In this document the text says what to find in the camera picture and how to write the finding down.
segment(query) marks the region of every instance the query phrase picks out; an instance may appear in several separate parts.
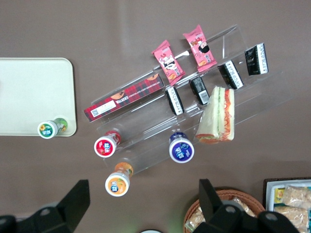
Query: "clear plastic shelf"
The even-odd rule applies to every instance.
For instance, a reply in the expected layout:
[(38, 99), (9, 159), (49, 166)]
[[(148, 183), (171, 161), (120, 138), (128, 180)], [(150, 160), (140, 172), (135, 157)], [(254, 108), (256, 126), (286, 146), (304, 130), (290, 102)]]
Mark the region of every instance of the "clear plastic shelf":
[[(235, 90), (235, 124), (291, 99), (290, 91), (281, 72), (257, 76), (248, 75), (244, 55), (244, 51), (248, 47), (238, 26), (233, 26), (207, 41), (218, 62), (217, 65), (232, 60), (244, 82), (242, 88)], [(177, 56), (179, 57), (178, 62), (187, 75), (176, 83), (175, 88), (185, 112), (175, 116), (171, 111), (164, 89), (162, 89), (145, 97), (142, 101), (102, 117), (97, 129), (100, 136), (109, 130), (117, 130), (121, 134), (121, 143), (115, 154), (104, 159), (108, 167), (114, 167), (121, 161), (128, 161), (134, 167), (134, 173), (138, 173), (168, 159), (170, 157), (169, 138), (175, 131), (184, 132), (193, 144), (198, 142), (195, 139), (195, 133), (204, 106), (198, 104), (196, 96), (190, 88), (189, 80), (201, 77), (209, 94), (215, 86), (227, 86), (217, 65), (204, 73), (199, 73), (190, 50), (181, 54), (181, 56)], [(165, 86), (168, 86), (165, 74), (160, 66), (157, 66), (102, 99), (156, 73), (162, 77)]]

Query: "red plaid box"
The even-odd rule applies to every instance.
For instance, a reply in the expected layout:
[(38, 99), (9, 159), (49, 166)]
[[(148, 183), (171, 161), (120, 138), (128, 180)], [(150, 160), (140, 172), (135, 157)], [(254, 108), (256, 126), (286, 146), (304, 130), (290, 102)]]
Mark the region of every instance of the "red plaid box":
[(92, 122), (151, 93), (154, 93), (162, 87), (164, 87), (163, 81), (159, 74), (156, 74), (113, 96), (110, 96), (104, 100), (99, 100), (91, 107), (86, 108), (84, 113), (88, 120)]

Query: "pink packaging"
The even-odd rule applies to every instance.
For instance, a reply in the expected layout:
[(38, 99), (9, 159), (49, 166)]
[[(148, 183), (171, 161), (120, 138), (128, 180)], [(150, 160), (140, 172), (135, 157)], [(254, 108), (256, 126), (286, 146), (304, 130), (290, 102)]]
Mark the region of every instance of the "pink packaging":
[(217, 64), (212, 52), (209, 50), (200, 25), (198, 25), (191, 33), (184, 33), (183, 35), (190, 44), (192, 53), (198, 64), (199, 72), (205, 71)]
[(152, 54), (154, 54), (159, 61), (171, 86), (178, 82), (178, 80), (180, 80), (185, 74), (179, 63), (175, 60), (170, 49), (170, 44), (167, 40), (163, 41), (163, 43), (152, 52)]

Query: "wrapped sandwich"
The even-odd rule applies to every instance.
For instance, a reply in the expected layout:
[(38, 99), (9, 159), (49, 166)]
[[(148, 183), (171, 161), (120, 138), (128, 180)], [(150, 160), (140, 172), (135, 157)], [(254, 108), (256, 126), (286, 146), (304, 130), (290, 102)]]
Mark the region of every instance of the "wrapped sandwich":
[(234, 138), (234, 90), (215, 87), (202, 114), (196, 138), (206, 144)]

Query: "black snack package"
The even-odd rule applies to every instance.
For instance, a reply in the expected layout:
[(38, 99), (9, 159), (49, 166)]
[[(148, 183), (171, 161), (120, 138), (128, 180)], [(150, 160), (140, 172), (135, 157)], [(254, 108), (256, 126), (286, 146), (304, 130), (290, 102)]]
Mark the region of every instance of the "black snack package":
[(199, 103), (205, 105), (208, 103), (209, 95), (201, 77), (189, 81), (192, 92), (196, 95)]
[(245, 51), (248, 75), (268, 73), (268, 63), (264, 43), (255, 45)]
[(232, 89), (239, 89), (244, 85), (237, 69), (233, 62), (227, 61), (226, 63), (219, 65), (218, 69), (225, 81), (225, 83)]
[(184, 107), (175, 87), (170, 86), (165, 89), (165, 93), (169, 99), (170, 107), (173, 113), (178, 116), (184, 113)]

